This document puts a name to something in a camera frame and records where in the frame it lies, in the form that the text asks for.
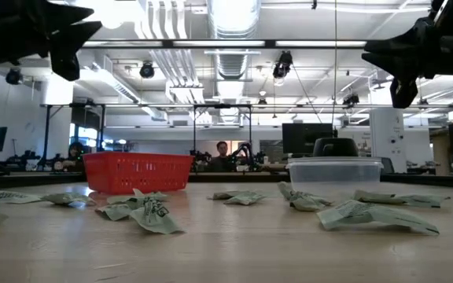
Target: desk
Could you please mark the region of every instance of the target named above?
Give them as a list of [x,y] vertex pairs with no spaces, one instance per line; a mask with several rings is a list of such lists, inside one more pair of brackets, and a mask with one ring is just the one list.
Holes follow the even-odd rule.
[[[206,200],[232,189],[269,197],[251,207]],[[183,234],[145,233],[134,221],[104,220],[94,208],[3,204],[10,217],[0,225],[0,282],[453,282],[453,189],[378,189],[452,197],[441,209],[406,208],[441,235],[375,225],[325,231],[315,213],[290,208],[276,184],[198,183],[170,193],[166,203]],[[15,190],[89,193],[83,183]],[[322,192],[333,200],[351,194]]]

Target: wooden table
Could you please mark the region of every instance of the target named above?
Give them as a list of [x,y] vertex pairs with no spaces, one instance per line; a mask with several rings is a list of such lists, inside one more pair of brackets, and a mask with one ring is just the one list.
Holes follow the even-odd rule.
[[[269,197],[251,207],[206,200],[232,189]],[[2,204],[9,219],[0,225],[0,282],[453,282],[453,189],[379,189],[452,197],[441,209],[406,208],[441,235],[372,224],[325,231],[315,213],[290,208],[275,184],[189,184],[167,203],[186,230],[172,235],[145,233],[133,220],[110,222],[94,208]],[[91,193],[85,184],[15,190]],[[352,191],[321,194],[342,200]]]

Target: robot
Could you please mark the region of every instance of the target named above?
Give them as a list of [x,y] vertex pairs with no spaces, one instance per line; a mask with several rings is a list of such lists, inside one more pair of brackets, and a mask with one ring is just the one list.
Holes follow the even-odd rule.
[[362,55],[395,77],[392,106],[406,108],[417,96],[416,79],[453,75],[453,0],[433,0],[427,17],[417,19],[403,35],[370,40]]
[[76,52],[102,24],[78,22],[93,13],[47,0],[0,0],[0,64],[18,66],[22,57],[50,55],[53,72],[68,81],[79,79]]

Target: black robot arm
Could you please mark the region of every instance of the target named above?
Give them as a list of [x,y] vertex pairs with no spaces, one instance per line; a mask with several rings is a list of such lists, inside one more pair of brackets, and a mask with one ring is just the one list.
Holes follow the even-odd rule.
[[427,17],[419,18],[403,35],[370,40],[365,61],[394,76],[392,106],[406,108],[415,99],[419,77],[453,75],[453,0],[435,0]]

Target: hanging cable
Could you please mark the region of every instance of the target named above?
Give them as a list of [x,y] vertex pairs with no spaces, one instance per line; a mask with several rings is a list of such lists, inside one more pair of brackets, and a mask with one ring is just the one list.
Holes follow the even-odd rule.
[[333,119],[335,118],[335,104],[337,103],[337,63],[338,63],[338,46],[337,46],[337,38],[338,38],[338,20],[337,20],[337,0],[335,0],[335,78],[333,80],[333,96],[332,96],[332,103],[333,107],[331,110],[331,124],[333,126]]
[[272,105],[274,106],[274,115],[272,116],[272,119],[276,119],[277,115],[275,115],[275,78],[274,81],[272,82],[272,86],[274,87],[274,101],[272,103]]
[[311,100],[311,98],[308,96],[308,93],[307,93],[307,91],[305,90],[305,86],[304,86],[304,84],[302,83],[302,81],[301,81],[301,79],[300,79],[300,76],[298,75],[298,71],[297,71],[296,68],[295,68],[295,64],[291,64],[291,65],[293,66],[293,69],[295,70],[296,78],[298,79],[298,82],[300,83],[300,86],[302,87],[302,90],[304,91],[304,94],[305,94],[305,97],[306,97],[307,100],[308,100],[308,103],[311,105],[312,110],[314,111],[314,114],[318,117],[319,122],[322,123],[321,118],[319,118],[319,114],[318,114],[317,110],[315,110],[314,105],[312,104],[312,100]]

